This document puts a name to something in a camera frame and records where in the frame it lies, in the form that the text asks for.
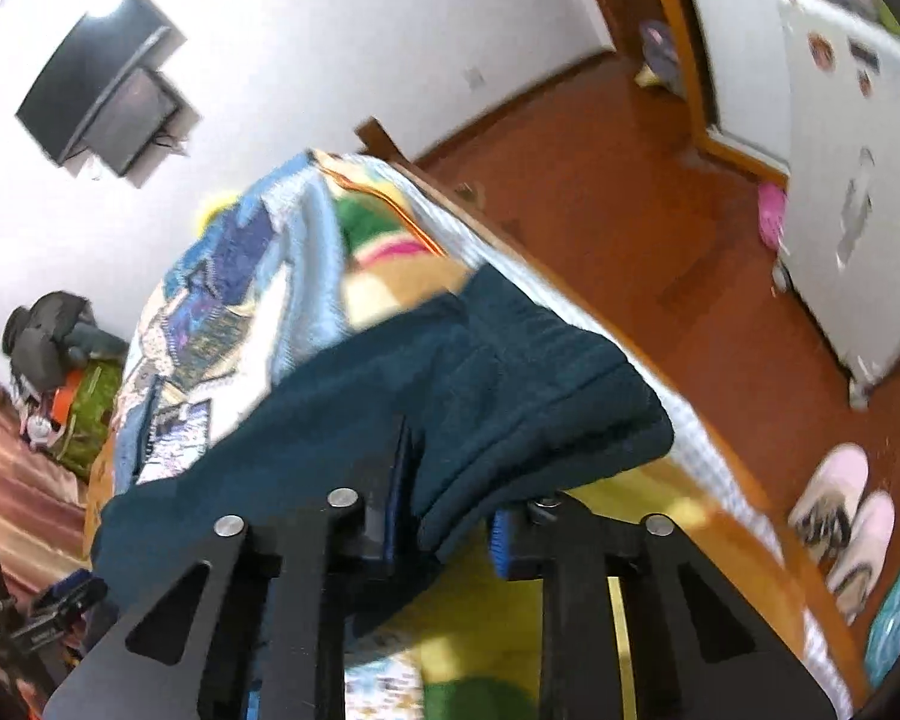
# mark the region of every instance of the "pink basket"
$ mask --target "pink basket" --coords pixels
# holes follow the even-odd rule
[[[760,212],[760,240],[770,251],[780,246],[783,214],[787,209],[787,193],[776,184],[765,182],[757,189],[757,208]]]

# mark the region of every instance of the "wall outlet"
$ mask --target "wall outlet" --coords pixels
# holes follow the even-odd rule
[[[471,92],[476,92],[478,89],[482,89],[487,85],[487,79],[484,78],[484,74],[480,72],[480,68],[478,67],[467,68],[464,70],[463,80],[466,81],[466,85],[470,87]]]

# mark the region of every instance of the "white bedsheet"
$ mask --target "white bedsheet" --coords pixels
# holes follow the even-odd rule
[[[707,493],[718,500],[721,506],[750,531],[783,564],[780,542],[767,517],[757,512],[749,504],[727,465],[727,461],[713,442],[693,407],[677,392],[648,370],[624,343],[618,341],[607,328],[597,322],[580,306],[571,302],[552,284],[535,271],[525,260],[497,250],[489,242],[474,232],[461,220],[442,209],[426,196],[398,170],[382,165],[379,160],[358,155],[347,160],[361,163],[380,172],[394,182],[400,191],[413,202],[413,210],[420,226],[433,237],[451,256],[477,268],[490,263],[507,279],[523,290],[535,303],[556,313],[564,322],[581,327],[610,338],[624,350],[647,383],[653,387],[660,403],[667,410],[674,425],[674,446],[670,457],[689,474]],[[850,690],[833,664],[827,649],[826,638],[820,624],[809,610],[804,610],[805,646],[803,663],[820,683],[837,710],[839,720],[845,720],[853,713]]]

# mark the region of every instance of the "television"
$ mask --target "television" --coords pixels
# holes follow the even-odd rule
[[[116,175],[126,175],[178,110],[176,95],[156,73],[135,68],[103,103],[87,127],[83,143]]]
[[[98,112],[171,29],[149,0],[101,0],[53,52],[17,119],[62,165],[86,148],[83,137]]]

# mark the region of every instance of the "pile of clothes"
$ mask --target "pile of clothes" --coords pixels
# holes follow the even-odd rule
[[[20,436],[86,480],[106,440],[127,342],[97,327],[86,298],[53,292],[14,309],[2,351]]]

